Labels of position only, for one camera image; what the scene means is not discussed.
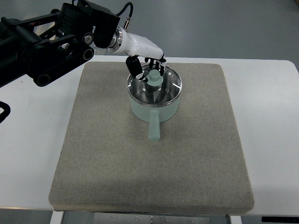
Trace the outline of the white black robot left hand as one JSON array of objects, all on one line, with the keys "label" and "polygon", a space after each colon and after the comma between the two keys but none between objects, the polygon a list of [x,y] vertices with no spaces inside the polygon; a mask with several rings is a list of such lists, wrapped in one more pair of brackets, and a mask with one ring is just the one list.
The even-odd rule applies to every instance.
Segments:
[{"label": "white black robot left hand", "polygon": [[164,73],[166,67],[164,52],[146,37],[128,33],[125,29],[118,27],[108,49],[112,53],[128,55],[126,66],[136,80],[146,83],[149,81],[142,71],[138,59],[140,56],[144,58],[145,62],[149,62],[150,69],[159,71],[160,76]]}]

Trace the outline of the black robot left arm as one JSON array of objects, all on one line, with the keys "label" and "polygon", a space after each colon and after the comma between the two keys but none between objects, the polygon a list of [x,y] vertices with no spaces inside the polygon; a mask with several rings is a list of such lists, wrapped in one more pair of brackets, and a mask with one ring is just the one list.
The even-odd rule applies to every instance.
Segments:
[{"label": "black robot left arm", "polygon": [[27,20],[0,20],[0,84],[27,75],[44,87],[89,61],[91,44],[107,48],[119,14],[87,0]]}]

